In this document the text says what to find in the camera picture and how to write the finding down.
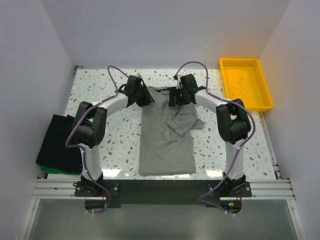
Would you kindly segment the grey t shirt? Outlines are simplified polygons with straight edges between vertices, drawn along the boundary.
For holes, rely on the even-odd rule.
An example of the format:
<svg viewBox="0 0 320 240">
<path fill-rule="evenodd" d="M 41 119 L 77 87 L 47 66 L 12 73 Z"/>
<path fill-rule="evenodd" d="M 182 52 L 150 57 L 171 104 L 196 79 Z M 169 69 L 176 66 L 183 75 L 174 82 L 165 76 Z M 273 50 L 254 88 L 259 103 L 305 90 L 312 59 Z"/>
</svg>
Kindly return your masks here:
<svg viewBox="0 0 320 240">
<path fill-rule="evenodd" d="M 193 103 L 169 106 L 169 91 L 148 88 L 154 102 L 142 108 L 138 173 L 141 176 L 194 174 L 194 142 L 191 130 L 202 130 Z"/>
</svg>

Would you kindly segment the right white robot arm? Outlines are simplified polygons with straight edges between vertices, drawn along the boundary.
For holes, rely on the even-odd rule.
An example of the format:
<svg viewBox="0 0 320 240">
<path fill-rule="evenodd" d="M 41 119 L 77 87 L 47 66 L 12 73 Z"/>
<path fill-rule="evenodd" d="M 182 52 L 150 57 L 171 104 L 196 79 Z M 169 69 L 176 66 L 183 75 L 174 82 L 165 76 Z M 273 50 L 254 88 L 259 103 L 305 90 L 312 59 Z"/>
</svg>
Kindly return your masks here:
<svg viewBox="0 0 320 240">
<path fill-rule="evenodd" d="M 190 103 L 203 106 L 216 114 L 219 136 L 225 142 L 226 167 L 223 173 L 223 192 L 235 196 L 246 182 L 243 146 L 249 139 L 251 123 L 244 102 L 215 95 L 204 86 L 198 86 L 193 74 L 174 75 L 175 87 L 169 89 L 169 106 Z"/>
</svg>

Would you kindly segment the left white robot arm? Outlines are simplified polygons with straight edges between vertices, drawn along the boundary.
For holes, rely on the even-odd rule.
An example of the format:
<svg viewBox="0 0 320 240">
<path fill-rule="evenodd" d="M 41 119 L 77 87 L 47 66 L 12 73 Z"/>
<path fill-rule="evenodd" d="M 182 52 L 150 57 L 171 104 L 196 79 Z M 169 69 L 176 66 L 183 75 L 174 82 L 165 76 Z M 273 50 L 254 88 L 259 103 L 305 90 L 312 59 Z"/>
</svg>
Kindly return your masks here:
<svg viewBox="0 0 320 240">
<path fill-rule="evenodd" d="M 100 144 L 106 133 L 107 118 L 112 114 L 137 104 L 153 104 L 146 84 L 140 76 L 129 75 L 127 82 L 115 95 L 98 102 L 82 101 L 73 119 L 72 130 L 65 146 L 79 148 L 82 153 L 81 179 L 87 180 L 86 191 L 99 196 L 104 190 L 103 171 L 100 165 Z"/>
</svg>

